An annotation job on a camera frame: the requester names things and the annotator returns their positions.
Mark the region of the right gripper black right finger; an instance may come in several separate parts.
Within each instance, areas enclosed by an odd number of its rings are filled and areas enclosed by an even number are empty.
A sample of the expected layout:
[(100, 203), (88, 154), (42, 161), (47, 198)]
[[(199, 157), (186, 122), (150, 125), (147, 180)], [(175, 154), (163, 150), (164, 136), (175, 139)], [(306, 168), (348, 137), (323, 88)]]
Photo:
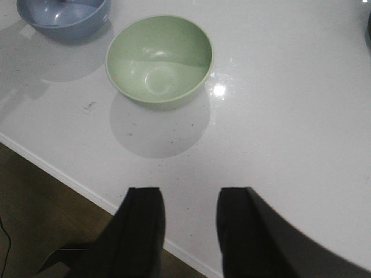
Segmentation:
[(370, 277), (288, 223), (251, 187), (220, 190), (216, 228), (224, 277)]

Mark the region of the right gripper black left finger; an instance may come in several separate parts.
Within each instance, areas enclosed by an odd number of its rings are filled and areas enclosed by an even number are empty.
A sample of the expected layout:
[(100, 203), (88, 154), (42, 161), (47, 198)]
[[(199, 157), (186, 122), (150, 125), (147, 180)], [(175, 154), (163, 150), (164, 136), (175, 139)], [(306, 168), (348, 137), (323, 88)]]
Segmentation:
[(159, 277), (165, 226), (159, 188), (129, 188), (95, 241), (52, 252), (38, 272), (62, 262), (66, 277)]

